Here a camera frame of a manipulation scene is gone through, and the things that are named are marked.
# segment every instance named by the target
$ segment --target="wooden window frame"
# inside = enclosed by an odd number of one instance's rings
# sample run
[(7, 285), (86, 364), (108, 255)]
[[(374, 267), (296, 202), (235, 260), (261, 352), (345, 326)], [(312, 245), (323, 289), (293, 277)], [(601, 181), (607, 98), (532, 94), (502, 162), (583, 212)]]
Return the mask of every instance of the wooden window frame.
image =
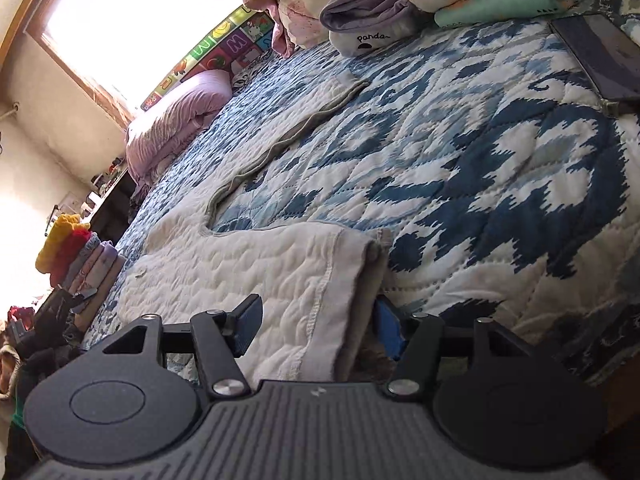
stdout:
[(126, 130), (133, 116), (127, 108), (124, 99), (111, 95), (107, 90), (95, 81), (91, 81), (76, 73), (55, 52), (53, 45), (46, 38), (47, 22), (56, 9), (59, 0), (33, 0), (30, 7), (30, 20), (26, 26), (26, 32), (38, 45), (64, 70), (64, 72), (94, 101), (105, 113), (113, 119), (119, 127)]

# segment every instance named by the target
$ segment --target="blue and white bedspread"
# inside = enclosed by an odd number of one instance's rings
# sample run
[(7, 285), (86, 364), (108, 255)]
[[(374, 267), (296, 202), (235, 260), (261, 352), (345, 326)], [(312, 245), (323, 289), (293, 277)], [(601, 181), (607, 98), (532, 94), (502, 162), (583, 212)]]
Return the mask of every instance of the blue and white bedspread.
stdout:
[[(640, 31), (638, 0), (591, 3)], [(635, 351), (640, 123), (599, 111), (544, 20), (433, 28), (358, 59), (326, 44), (273, 60), (149, 194), (118, 244), (126, 268), (149, 229), (265, 118), (345, 69), (370, 86), (239, 189), (215, 231), (386, 226), (384, 293), (397, 306), (457, 326), (494, 316), (592, 381)], [(124, 272), (86, 343), (118, 328), (123, 282)]]

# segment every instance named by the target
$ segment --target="bright window light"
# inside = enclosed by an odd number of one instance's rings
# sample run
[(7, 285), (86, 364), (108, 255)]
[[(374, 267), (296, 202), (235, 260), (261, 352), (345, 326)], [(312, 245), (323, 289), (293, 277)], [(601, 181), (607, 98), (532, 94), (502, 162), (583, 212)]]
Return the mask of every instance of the bright window light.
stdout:
[(138, 108), (189, 49), (242, 0), (61, 0), (47, 23), (79, 75)]

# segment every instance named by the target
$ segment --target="desk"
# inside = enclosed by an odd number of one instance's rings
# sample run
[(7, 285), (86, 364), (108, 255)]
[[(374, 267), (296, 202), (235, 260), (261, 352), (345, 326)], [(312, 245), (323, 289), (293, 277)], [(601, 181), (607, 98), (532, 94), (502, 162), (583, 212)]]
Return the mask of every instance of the desk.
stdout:
[(129, 199), (136, 189), (136, 183), (124, 171), (102, 197), (102, 203), (87, 217), (100, 240), (111, 240), (113, 245), (122, 238), (129, 227)]

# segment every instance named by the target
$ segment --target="mint green cloth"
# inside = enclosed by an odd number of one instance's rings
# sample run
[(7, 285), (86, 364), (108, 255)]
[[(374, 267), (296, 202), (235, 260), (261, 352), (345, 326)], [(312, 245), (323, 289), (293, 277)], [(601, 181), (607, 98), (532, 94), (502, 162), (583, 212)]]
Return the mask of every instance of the mint green cloth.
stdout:
[(436, 23), (443, 27), (461, 27), (474, 23), (501, 22), (514, 18), (535, 18), (543, 14), (565, 12), (582, 0), (466, 0), (440, 9)]

